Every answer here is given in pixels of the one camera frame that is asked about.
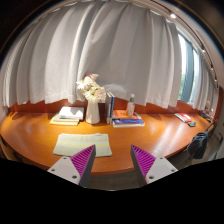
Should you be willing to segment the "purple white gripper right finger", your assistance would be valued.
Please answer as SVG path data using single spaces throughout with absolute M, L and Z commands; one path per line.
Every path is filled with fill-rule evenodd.
M 177 172 L 165 157 L 155 157 L 135 145 L 131 146 L 130 154 L 140 185 L 150 184 Z

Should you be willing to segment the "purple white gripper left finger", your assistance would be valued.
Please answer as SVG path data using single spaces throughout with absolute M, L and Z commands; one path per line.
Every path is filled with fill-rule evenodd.
M 61 157 L 48 172 L 68 180 L 76 185 L 86 187 L 96 156 L 96 147 L 89 146 L 71 157 Z

